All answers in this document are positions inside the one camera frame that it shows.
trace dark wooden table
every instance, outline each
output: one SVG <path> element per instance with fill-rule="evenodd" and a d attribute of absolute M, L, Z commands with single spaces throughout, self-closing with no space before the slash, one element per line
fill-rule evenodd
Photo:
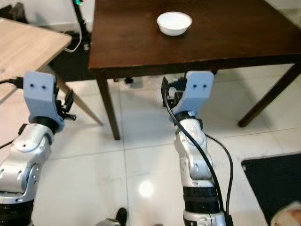
<path fill-rule="evenodd" d="M 294 63 L 238 123 L 246 126 L 301 73 L 301 31 L 263 0 L 96 0 L 89 68 L 95 74 L 115 139 L 120 139 L 107 79 L 189 70 Z M 157 17 L 193 19 L 178 37 Z"/>

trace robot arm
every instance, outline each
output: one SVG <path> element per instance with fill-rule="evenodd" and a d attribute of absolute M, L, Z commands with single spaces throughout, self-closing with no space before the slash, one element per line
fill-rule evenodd
<path fill-rule="evenodd" d="M 231 216 L 223 211 L 217 178 L 208 167 L 213 163 L 207 152 L 207 138 L 202 130 L 202 121 L 195 118 L 200 107 L 210 96 L 213 80 L 214 75 L 211 72 L 190 71 L 186 78 L 171 84 L 165 78 L 162 82 L 164 104 L 166 107 L 172 107 L 169 108 L 169 113 L 199 146 L 198 148 L 180 126 L 175 124 L 174 145 L 180 157 L 185 202 L 183 218 L 186 226 L 233 226 Z M 174 99 L 169 97 L 171 87 L 176 88 Z"/>
<path fill-rule="evenodd" d="M 11 145 L 8 158 L 0 165 L 0 225 L 31 226 L 33 203 L 41 169 L 51 154 L 54 134 L 64 127 L 73 93 L 64 106 L 56 100 L 55 77 L 28 72 L 24 77 L 24 98 L 30 111 L 29 125 Z"/>

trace black mat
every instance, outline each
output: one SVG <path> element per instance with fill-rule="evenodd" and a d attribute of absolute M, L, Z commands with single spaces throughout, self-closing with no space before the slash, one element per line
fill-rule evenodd
<path fill-rule="evenodd" d="M 241 165 L 268 225 L 280 209 L 301 202 L 301 154 L 245 160 Z"/>

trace wall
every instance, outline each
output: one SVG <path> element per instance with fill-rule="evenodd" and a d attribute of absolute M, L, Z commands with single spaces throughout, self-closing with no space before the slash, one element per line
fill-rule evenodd
<path fill-rule="evenodd" d="M 35 25 L 73 24 L 76 21 L 71 0 L 0 0 L 0 8 L 8 4 L 22 2 L 27 19 Z M 301 8 L 301 0 L 266 0 L 278 9 Z M 93 21 L 95 0 L 85 0 L 81 6 L 84 19 Z"/>

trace white tile floor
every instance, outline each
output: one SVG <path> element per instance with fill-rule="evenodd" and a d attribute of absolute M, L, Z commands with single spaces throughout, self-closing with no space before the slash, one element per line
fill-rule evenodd
<path fill-rule="evenodd" d="M 236 226 L 266 226 L 241 160 L 301 150 L 300 80 L 249 126 L 237 126 L 287 68 L 220 71 L 209 101 L 200 110 L 205 131 L 219 137 L 234 161 L 230 211 Z M 122 206 L 129 208 L 129 226 L 183 225 L 179 159 L 173 126 L 162 107 L 161 81 L 162 76 L 143 77 L 135 79 L 133 88 L 110 81 L 120 141 L 113 140 L 96 81 L 69 83 L 105 126 L 97 126 L 77 106 L 72 108 L 78 119 L 67 121 L 64 131 L 56 135 L 53 153 L 43 169 L 33 214 L 36 225 L 93 226 L 113 217 Z M 28 114 L 21 91 L 0 105 L 0 144 L 16 135 Z M 226 155 L 210 140 L 208 150 L 225 194 L 229 179 Z M 0 162 L 6 155 L 2 150 Z M 142 191 L 146 185 L 151 185 L 149 194 Z"/>

